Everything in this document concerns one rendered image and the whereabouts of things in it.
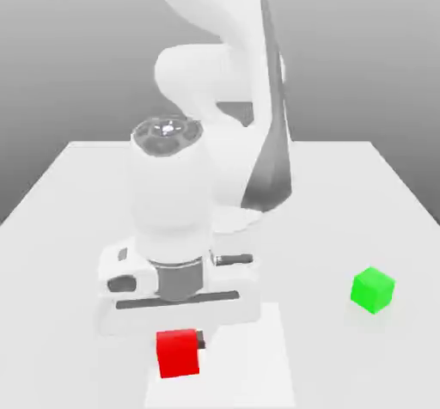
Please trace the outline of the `small green cube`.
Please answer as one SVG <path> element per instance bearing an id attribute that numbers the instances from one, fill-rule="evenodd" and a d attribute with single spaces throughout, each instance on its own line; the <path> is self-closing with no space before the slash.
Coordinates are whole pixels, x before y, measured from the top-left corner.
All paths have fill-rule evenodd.
<path id="1" fill-rule="evenodd" d="M 395 280 L 371 266 L 357 274 L 351 286 L 351 301 L 377 314 L 392 301 Z"/>

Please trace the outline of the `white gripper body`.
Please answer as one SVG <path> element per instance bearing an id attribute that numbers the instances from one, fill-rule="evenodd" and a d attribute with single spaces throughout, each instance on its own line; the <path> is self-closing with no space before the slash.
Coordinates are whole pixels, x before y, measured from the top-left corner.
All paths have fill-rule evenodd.
<path id="1" fill-rule="evenodd" d="M 208 283 L 195 296 L 168 302 L 158 296 L 101 298 L 96 330 L 106 336 L 152 335 L 177 329 L 206 329 L 257 320 L 259 273 L 252 266 L 211 266 Z"/>

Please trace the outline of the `small red cube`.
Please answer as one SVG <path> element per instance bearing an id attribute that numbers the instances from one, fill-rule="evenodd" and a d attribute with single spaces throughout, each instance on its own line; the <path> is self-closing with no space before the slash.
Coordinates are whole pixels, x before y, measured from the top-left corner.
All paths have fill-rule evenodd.
<path id="1" fill-rule="evenodd" d="M 156 334 L 156 357 L 162 379 L 199 374 L 199 340 L 195 329 Z"/>

